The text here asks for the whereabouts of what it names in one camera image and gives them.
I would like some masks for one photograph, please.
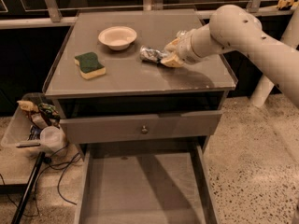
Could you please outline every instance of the black pole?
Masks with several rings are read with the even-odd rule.
[[[27,182],[26,190],[23,193],[23,195],[21,196],[19,206],[18,206],[15,216],[13,217],[13,220],[11,222],[12,224],[19,224],[21,221],[22,214],[23,214],[26,204],[29,200],[32,188],[34,187],[34,185],[36,183],[36,178],[38,176],[38,172],[41,167],[41,164],[43,163],[44,158],[45,158],[45,153],[40,152],[36,159],[36,164],[32,170],[32,173],[30,174],[29,180]]]

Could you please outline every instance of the floor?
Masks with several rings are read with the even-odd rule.
[[[0,139],[10,118],[0,118]],[[247,97],[227,99],[216,133],[210,138],[204,158],[222,224],[292,223],[299,198],[299,111],[282,94],[271,95],[257,108]],[[18,150],[0,147],[0,174],[9,183],[28,179],[35,159]],[[53,163],[70,161],[77,153],[70,146]],[[82,161],[64,174],[60,190],[76,203],[82,178]],[[23,217],[21,223],[73,223],[76,206],[57,192],[60,170],[46,170],[38,181],[38,217]],[[19,195],[10,197],[15,202]],[[26,214],[36,214],[36,202]],[[10,223],[16,207],[0,196],[0,223]]]

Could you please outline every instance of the green and yellow sponge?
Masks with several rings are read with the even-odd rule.
[[[75,56],[75,64],[79,66],[80,73],[85,79],[99,77],[106,73],[106,68],[99,63],[94,52]]]

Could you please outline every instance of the white pole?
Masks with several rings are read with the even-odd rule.
[[[284,31],[281,39],[286,45],[296,49],[299,45],[299,7],[292,14],[292,18]],[[274,84],[265,76],[262,75],[254,93],[250,97],[253,105],[261,107],[269,96]]]

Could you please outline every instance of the white robot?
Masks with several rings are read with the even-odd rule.
[[[170,55],[162,58],[161,63],[170,67],[198,63],[208,55],[237,50],[299,107],[299,51],[264,33],[260,21],[241,7],[218,8],[209,24],[178,33],[165,50]]]

